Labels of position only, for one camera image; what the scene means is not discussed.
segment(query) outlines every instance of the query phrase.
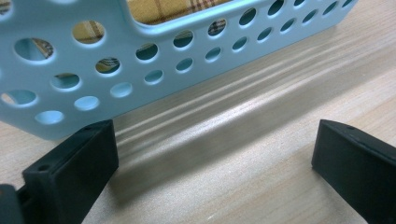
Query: light blue basket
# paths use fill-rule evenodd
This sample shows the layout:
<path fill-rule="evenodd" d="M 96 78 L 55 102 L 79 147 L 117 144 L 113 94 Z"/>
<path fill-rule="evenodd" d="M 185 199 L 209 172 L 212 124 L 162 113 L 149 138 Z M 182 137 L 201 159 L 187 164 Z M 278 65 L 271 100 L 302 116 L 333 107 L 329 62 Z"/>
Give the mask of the light blue basket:
<path fill-rule="evenodd" d="M 356 2 L 236 0 L 149 26 L 134 21 L 126 0 L 12 0 L 0 15 L 0 120 L 58 139 L 334 26 Z M 101 23 L 103 38 L 78 42 L 72 30 L 82 21 Z M 53 54 L 45 59 L 31 38 Z M 100 73 L 108 58 L 120 65 Z"/>

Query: tabletop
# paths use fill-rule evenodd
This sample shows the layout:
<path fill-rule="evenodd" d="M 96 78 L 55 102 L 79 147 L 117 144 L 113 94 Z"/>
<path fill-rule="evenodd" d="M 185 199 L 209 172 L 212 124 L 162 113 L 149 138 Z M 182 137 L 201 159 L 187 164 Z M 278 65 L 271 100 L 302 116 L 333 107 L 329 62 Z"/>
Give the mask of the tabletop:
<path fill-rule="evenodd" d="M 396 146 L 396 1 L 114 118 L 120 168 L 84 223 L 365 223 L 312 170 L 321 119 Z M 60 144 L 0 123 L 0 183 Z"/>

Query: checkered cloth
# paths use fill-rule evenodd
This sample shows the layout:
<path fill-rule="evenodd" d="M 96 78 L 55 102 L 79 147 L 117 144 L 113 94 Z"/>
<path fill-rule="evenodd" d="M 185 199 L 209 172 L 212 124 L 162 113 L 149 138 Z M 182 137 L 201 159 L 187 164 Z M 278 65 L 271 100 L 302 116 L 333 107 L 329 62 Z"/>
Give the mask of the checkered cloth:
<path fill-rule="evenodd" d="M 231 0 L 126 0 L 128 7 L 136 21 L 145 24 L 159 24 L 170 21 L 191 13 L 214 7 Z M 12 7 L 10 0 L 0 0 L 0 15 L 4 15 Z M 225 21 L 219 20 L 209 27 L 209 34 L 215 35 L 222 30 Z M 73 35 L 76 40 L 83 43 L 94 43 L 100 40 L 104 35 L 104 28 L 95 21 L 84 21 L 79 23 Z M 189 38 L 190 36 L 180 35 L 177 38 Z M 32 39 L 41 53 L 48 58 L 53 53 L 50 43 Z M 109 71 L 115 66 L 120 65 L 116 59 L 103 59 L 97 65 L 97 69 Z"/>

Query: plaid fabric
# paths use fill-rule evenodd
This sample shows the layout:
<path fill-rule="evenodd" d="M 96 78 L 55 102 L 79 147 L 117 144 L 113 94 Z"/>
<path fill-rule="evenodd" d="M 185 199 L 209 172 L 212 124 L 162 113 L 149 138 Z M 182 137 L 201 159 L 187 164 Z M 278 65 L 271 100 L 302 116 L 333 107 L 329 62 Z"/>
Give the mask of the plaid fabric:
<path fill-rule="evenodd" d="M 145 24 L 159 24 L 170 21 L 197 11 L 214 7 L 231 0 L 127 0 L 128 7 L 135 20 Z M 0 15 L 9 11 L 10 0 L 0 0 Z M 209 34 L 216 35 L 225 26 L 225 20 L 215 21 L 209 27 Z M 95 21 L 84 21 L 79 23 L 73 30 L 73 35 L 79 42 L 85 44 L 95 43 L 104 35 L 104 28 Z M 191 33 L 178 35 L 178 39 L 190 38 Z M 34 39 L 32 41 L 46 57 L 53 53 L 52 45 L 44 40 Z M 103 59 L 96 65 L 99 72 L 107 73 L 120 66 L 120 62 L 114 58 Z"/>

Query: wooden table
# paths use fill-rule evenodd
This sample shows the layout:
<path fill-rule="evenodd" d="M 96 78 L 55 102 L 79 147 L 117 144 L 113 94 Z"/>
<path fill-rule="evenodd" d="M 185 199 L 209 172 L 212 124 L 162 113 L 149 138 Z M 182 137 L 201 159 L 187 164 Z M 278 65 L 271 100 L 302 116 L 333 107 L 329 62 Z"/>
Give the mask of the wooden table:
<path fill-rule="evenodd" d="M 364 223 L 311 169 L 320 119 L 396 145 L 396 1 L 116 118 L 85 223 Z M 0 123 L 0 182 L 58 145 Z"/>

